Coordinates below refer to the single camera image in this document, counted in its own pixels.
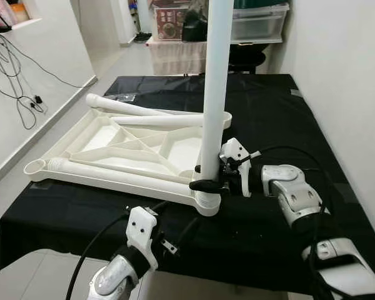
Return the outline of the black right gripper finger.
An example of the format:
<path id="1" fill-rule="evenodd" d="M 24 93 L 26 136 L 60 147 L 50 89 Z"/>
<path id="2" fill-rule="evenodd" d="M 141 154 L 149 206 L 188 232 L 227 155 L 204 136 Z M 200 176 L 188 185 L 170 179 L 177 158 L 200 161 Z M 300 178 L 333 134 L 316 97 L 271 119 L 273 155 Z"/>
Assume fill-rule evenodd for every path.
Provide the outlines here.
<path id="1" fill-rule="evenodd" d="M 196 180 L 189 183 L 189 188 L 192 191 L 202 193 L 225 193 L 228 192 L 228 185 L 223 182 L 215 180 Z"/>

